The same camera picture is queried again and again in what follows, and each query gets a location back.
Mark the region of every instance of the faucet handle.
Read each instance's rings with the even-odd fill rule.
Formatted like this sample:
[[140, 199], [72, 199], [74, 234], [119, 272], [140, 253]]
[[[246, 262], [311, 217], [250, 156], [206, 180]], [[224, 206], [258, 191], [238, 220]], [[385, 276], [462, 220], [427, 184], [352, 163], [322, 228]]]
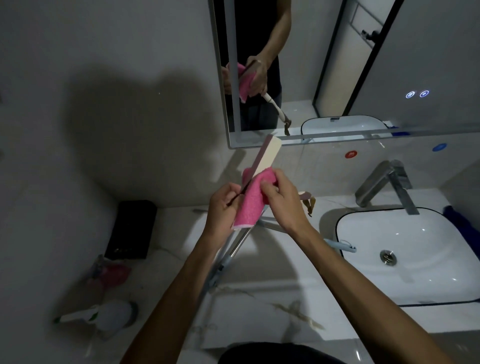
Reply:
[[392, 173], [397, 176], [400, 185], [406, 190], [411, 190], [413, 186], [407, 176], [407, 172], [405, 172], [405, 167], [403, 166], [403, 163], [399, 160], [394, 159], [390, 161], [390, 166], [392, 167]]

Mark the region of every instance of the hand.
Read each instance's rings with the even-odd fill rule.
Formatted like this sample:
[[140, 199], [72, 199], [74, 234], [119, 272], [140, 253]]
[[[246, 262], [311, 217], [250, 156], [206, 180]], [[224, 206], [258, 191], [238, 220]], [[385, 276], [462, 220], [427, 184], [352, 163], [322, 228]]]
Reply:
[[303, 211], [297, 188], [282, 170], [274, 172], [278, 190], [268, 181], [260, 182], [260, 187], [268, 197], [268, 203], [277, 222], [290, 236], [313, 229]]
[[250, 56], [247, 59], [248, 66], [253, 61], [258, 61], [259, 65], [257, 68], [257, 73], [250, 84], [250, 90], [248, 92], [248, 96], [253, 97], [257, 94], [261, 94], [262, 96], [267, 92], [267, 62], [260, 56]]
[[240, 185], [230, 182], [223, 185], [210, 198], [207, 222], [202, 236], [206, 238], [206, 241], [213, 244], [217, 250], [225, 244], [227, 237], [232, 232], [233, 220], [243, 201], [243, 195], [238, 196], [231, 206], [227, 206], [227, 204], [238, 195], [240, 191]]
[[232, 85], [230, 83], [230, 71], [227, 67], [222, 67], [223, 91], [225, 95], [232, 94]]

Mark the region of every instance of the blue sticker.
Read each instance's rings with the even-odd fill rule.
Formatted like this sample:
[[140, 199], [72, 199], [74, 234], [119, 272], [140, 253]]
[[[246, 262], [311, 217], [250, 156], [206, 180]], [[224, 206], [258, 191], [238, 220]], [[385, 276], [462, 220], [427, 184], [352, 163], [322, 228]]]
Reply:
[[444, 150], [445, 148], [447, 148], [447, 143], [441, 143], [437, 146], [434, 146], [432, 152], [439, 152], [441, 150]]

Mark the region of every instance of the red sticker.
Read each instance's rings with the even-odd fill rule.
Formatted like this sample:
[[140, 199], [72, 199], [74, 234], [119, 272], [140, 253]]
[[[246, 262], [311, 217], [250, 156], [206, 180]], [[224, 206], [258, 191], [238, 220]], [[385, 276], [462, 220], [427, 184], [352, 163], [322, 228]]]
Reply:
[[350, 150], [347, 154], [345, 154], [345, 158], [353, 158], [357, 155], [357, 151], [356, 150]]

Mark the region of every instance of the person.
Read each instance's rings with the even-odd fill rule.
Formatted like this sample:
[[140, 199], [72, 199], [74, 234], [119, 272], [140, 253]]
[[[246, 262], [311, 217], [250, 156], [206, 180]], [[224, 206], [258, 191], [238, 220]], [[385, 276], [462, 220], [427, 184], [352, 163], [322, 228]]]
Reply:
[[[451, 359], [400, 307], [323, 240], [309, 223], [298, 191], [283, 171], [275, 170], [278, 188], [267, 181], [261, 189], [285, 231], [306, 254], [332, 292], [375, 363], [446, 364]], [[240, 186], [228, 183], [210, 199], [205, 229], [183, 268], [137, 334], [121, 364], [174, 364], [199, 304], [200, 291], [230, 227], [241, 198]], [[227, 363], [341, 363], [296, 344], [248, 343], [227, 350]]]
[[[231, 95], [228, 46], [223, 0], [215, 0], [215, 17], [222, 65], [223, 87]], [[291, 0], [241, 0], [235, 1], [235, 24], [237, 35], [237, 60], [248, 66], [259, 62], [252, 80], [249, 98], [240, 104], [241, 130], [275, 129], [278, 113], [272, 104], [263, 98], [266, 92], [275, 103], [282, 105], [282, 85], [278, 54], [285, 45], [292, 25]], [[229, 130], [234, 131], [231, 97], [226, 99], [229, 114]]]

